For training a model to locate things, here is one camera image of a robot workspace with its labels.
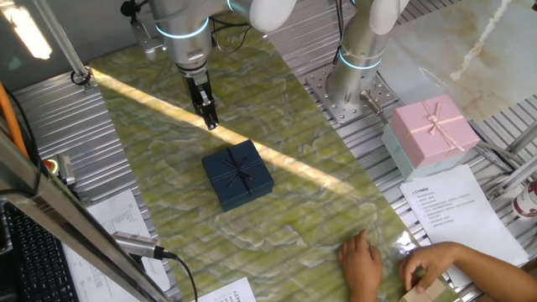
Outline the person's left hand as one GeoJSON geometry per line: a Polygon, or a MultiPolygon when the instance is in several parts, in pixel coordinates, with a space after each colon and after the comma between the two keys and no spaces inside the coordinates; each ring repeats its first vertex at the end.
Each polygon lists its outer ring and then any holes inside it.
{"type": "Polygon", "coordinates": [[[367,229],[344,242],[337,253],[350,301],[376,301],[383,277],[380,251],[368,243],[367,229]]]}

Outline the person's right hand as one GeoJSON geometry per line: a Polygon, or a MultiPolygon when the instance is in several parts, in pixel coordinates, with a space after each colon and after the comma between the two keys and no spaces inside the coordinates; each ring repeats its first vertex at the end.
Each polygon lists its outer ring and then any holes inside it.
{"type": "Polygon", "coordinates": [[[399,265],[405,289],[417,287],[424,293],[455,262],[457,248],[454,242],[442,242],[413,250],[399,265]]]}

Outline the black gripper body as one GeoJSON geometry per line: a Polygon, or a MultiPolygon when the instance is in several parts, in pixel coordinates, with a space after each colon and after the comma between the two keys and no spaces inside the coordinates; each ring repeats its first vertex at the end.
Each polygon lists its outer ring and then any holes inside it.
{"type": "Polygon", "coordinates": [[[198,73],[187,73],[183,79],[196,110],[201,110],[212,104],[210,77],[206,70],[198,73]]]}

